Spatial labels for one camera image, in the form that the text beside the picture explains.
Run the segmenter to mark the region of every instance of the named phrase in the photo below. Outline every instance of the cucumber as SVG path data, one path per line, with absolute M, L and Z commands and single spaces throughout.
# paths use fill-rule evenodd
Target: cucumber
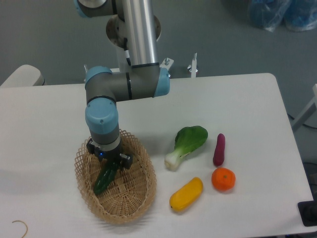
M 118 162 L 111 161 L 104 165 L 94 185 L 95 195 L 99 195 L 107 189 L 109 184 L 114 180 L 114 177 L 118 169 L 119 169 Z

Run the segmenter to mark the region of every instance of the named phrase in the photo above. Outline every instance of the yellow fruit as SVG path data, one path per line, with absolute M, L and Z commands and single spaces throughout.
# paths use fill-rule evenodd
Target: yellow fruit
M 170 197 L 170 207 L 176 212 L 183 211 L 199 198 L 203 188 L 204 185 L 200 178 L 193 178 Z

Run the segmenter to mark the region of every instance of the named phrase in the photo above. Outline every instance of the cable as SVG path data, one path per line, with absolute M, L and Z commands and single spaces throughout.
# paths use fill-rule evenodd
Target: cable
M 313 163 L 313 162 L 303 162 L 303 164 L 317 165 L 317 163 Z
M 294 120 L 295 118 L 293 116 L 291 116 L 290 114 L 287 114 L 288 117 L 292 120 Z M 313 129 L 313 130 L 317 130 L 317 127 L 314 127 L 314 126 L 310 126 L 310 125 L 307 125 L 307 124 L 303 124 L 304 127 L 307 127 L 309 129 Z

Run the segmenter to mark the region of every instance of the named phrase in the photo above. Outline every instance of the wicker basket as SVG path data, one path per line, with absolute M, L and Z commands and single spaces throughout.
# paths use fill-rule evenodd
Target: wicker basket
M 156 175 L 149 155 L 134 135 L 120 131 L 122 148 L 133 154 L 130 169 L 118 170 L 107 190 L 96 196 L 93 186 L 101 170 L 97 157 L 90 155 L 82 144 L 75 158 L 78 189 L 88 208 L 97 217 L 111 224 L 132 222 L 141 217 L 154 201 Z

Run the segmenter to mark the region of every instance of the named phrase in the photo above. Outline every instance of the toy fruit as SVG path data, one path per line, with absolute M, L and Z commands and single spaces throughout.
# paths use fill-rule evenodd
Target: toy fruit
M 203 192 L 203 188 L 203 182 L 200 178 L 194 177 L 170 197 L 170 207 L 176 212 L 185 210 L 199 198 Z
M 232 189 L 236 182 L 236 176 L 233 171 L 226 168 L 217 168 L 211 176 L 211 182 L 215 189 L 227 191 Z

